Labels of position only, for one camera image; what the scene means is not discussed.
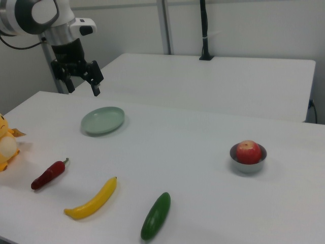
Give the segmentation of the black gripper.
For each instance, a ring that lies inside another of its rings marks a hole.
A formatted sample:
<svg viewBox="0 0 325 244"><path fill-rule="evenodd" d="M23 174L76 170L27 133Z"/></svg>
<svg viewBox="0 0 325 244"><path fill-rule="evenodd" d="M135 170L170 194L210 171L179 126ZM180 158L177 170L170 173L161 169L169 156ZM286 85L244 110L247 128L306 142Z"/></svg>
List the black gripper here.
<svg viewBox="0 0 325 244"><path fill-rule="evenodd" d="M79 38L64 45L52 46L55 60L51 62L51 68L55 79L62 81L69 93L75 91L71 76L82 76L97 97L100 92L100 83L104 77L98 63L94 60L87 63L84 58L84 50Z"/></svg>

